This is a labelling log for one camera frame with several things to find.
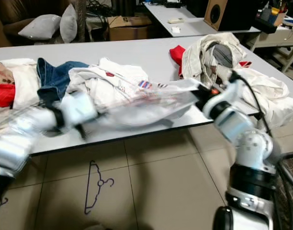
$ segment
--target pile of clothes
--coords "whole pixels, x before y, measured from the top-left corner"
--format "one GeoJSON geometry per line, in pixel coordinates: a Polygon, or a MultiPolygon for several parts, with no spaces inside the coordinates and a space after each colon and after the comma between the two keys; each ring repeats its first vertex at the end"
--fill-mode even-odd
{"type": "MultiPolygon", "coordinates": [[[[117,114],[114,122],[142,126],[177,111],[185,113],[197,100],[190,91],[199,82],[208,88],[218,80],[227,84],[231,69],[235,69],[251,84],[271,128],[293,118],[293,98],[288,97],[287,86],[249,69],[251,62],[243,62],[246,53],[232,33],[207,35],[187,49],[181,46],[171,49],[170,54],[180,65],[179,75],[183,80],[149,82],[141,67],[119,65],[107,58],[101,58],[97,65],[69,61],[57,67],[43,58],[4,60],[0,62],[0,107],[20,110],[38,103],[39,99],[53,103],[72,92],[83,91],[90,95],[99,112],[110,110],[111,114],[117,114]],[[156,93],[156,97],[148,94],[146,98],[150,92],[156,93]],[[142,104],[146,99],[148,102],[139,109],[123,106],[142,104]]],[[[242,98],[256,106],[247,88],[243,89],[242,98]]]]}
{"type": "MultiPolygon", "coordinates": [[[[293,119],[293,98],[288,97],[287,85],[249,69],[252,64],[242,61],[247,54],[232,33],[210,34],[184,49],[170,50],[172,59],[180,65],[181,79],[197,79],[210,88],[216,83],[228,84],[231,70],[235,70],[251,85],[270,128],[283,126],[293,119]]],[[[257,108],[252,93],[243,86],[242,99],[257,108]]],[[[260,120],[258,128],[264,129],[260,120]]]]}

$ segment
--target red cloth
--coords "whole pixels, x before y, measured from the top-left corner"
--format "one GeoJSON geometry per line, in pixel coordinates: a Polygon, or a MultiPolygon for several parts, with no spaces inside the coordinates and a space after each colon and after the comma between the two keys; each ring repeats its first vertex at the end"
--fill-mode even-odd
{"type": "Polygon", "coordinates": [[[171,58],[180,66],[179,76],[181,75],[181,60],[185,51],[186,50],[181,46],[177,46],[170,50],[171,58]]]}
{"type": "Polygon", "coordinates": [[[249,68],[252,65],[251,61],[240,61],[239,64],[243,67],[243,68],[249,68]]]}
{"type": "Polygon", "coordinates": [[[14,84],[0,84],[0,107],[9,107],[13,103],[15,92],[14,84]]]}

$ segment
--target white clothing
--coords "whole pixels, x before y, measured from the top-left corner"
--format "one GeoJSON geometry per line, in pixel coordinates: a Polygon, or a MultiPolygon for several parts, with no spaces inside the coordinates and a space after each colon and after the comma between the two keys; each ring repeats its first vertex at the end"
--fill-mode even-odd
{"type": "MultiPolygon", "coordinates": [[[[270,128],[283,126],[293,119],[293,98],[288,97],[289,89],[284,82],[253,69],[237,69],[236,71],[251,85],[270,128]]],[[[243,89],[242,97],[247,103],[257,108],[248,87],[243,89]]],[[[258,128],[264,128],[261,120],[258,121],[258,128]]]]}
{"type": "Polygon", "coordinates": [[[190,93],[199,85],[194,79],[152,83],[140,67],[121,66],[107,58],[98,66],[73,68],[69,76],[67,92],[87,92],[100,112],[108,112],[113,125],[149,125],[180,111],[184,114],[197,101],[190,93]]]}
{"type": "Polygon", "coordinates": [[[39,101],[37,91],[40,88],[40,79],[37,75],[37,63],[28,58],[9,59],[1,61],[9,69],[15,82],[15,97],[13,109],[21,109],[39,101]]]}
{"type": "Polygon", "coordinates": [[[184,52],[182,74],[184,79],[196,78],[210,88],[216,81],[215,72],[218,65],[222,65],[220,61],[228,62],[229,68],[235,68],[246,55],[240,47],[239,40],[232,33],[206,35],[184,52]],[[221,60],[216,60],[214,57],[214,44],[221,45],[219,48],[221,60]]]}

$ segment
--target red object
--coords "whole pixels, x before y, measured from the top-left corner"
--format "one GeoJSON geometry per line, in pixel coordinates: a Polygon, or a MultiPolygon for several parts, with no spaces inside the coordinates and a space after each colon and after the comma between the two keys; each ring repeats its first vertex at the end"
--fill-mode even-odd
{"type": "Polygon", "coordinates": [[[177,46],[170,50],[171,58],[180,66],[179,76],[181,75],[181,60],[185,51],[186,50],[181,46],[177,46]]]}
{"type": "Polygon", "coordinates": [[[9,107],[15,96],[14,84],[0,84],[0,107],[9,107]]]}
{"type": "Polygon", "coordinates": [[[106,76],[107,77],[114,77],[114,75],[112,73],[106,72],[106,76]]]}
{"type": "Polygon", "coordinates": [[[239,64],[243,67],[243,68],[249,68],[252,65],[251,61],[240,61],[239,64]]]}
{"type": "Polygon", "coordinates": [[[218,89],[212,89],[212,94],[219,94],[220,92],[218,91],[218,89]]]}

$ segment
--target black cable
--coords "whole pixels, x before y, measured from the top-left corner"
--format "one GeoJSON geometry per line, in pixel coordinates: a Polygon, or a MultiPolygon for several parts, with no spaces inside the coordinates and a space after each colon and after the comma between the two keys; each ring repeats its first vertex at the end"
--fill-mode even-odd
{"type": "Polygon", "coordinates": [[[271,130],[270,130],[269,125],[268,125],[268,123],[267,123],[267,121],[265,119],[265,115],[261,110],[261,106],[260,106],[260,104],[258,102],[258,99],[257,99],[257,97],[255,95],[255,92],[253,91],[252,87],[250,86],[250,84],[248,83],[248,81],[246,79],[244,79],[239,74],[237,74],[235,71],[233,71],[233,74],[232,74],[232,76],[230,78],[230,82],[233,82],[236,79],[239,79],[239,80],[243,81],[245,83],[245,85],[249,88],[249,90],[251,91],[251,93],[252,93],[252,95],[254,97],[254,100],[255,100],[255,102],[257,104],[258,110],[260,112],[261,119],[262,119],[262,121],[263,121],[263,123],[264,123],[264,125],[266,127],[267,133],[269,134],[270,137],[272,137],[271,130]]]}
{"type": "Polygon", "coordinates": [[[106,4],[99,3],[98,0],[89,0],[87,10],[103,17],[112,17],[115,16],[115,11],[106,4]]]}
{"type": "Polygon", "coordinates": [[[284,186],[284,190],[285,190],[286,198],[287,198],[287,202],[288,202],[288,209],[289,209],[289,213],[290,213],[290,226],[289,226],[290,228],[289,229],[293,230],[293,202],[292,202],[289,187],[288,187],[288,184],[286,183],[286,178],[284,176],[284,173],[282,172],[280,163],[277,164],[277,170],[278,170],[279,175],[281,176],[282,184],[284,186]]]}
{"type": "Polygon", "coordinates": [[[293,176],[291,175],[291,173],[286,169],[286,167],[281,164],[280,165],[281,171],[284,174],[284,177],[286,178],[286,180],[292,185],[293,187],[293,176]]]}
{"type": "Polygon", "coordinates": [[[279,229],[282,230],[282,219],[281,219],[281,214],[280,214],[280,209],[279,209],[276,190],[272,191],[272,197],[273,197],[273,201],[274,201],[274,209],[275,209],[276,220],[277,220],[277,223],[279,225],[279,229]]]}
{"type": "Polygon", "coordinates": [[[283,160],[291,159],[291,158],[293,158],[293,152],[288,152],[288,153],[282,154],[282,159],[283,160]]]}

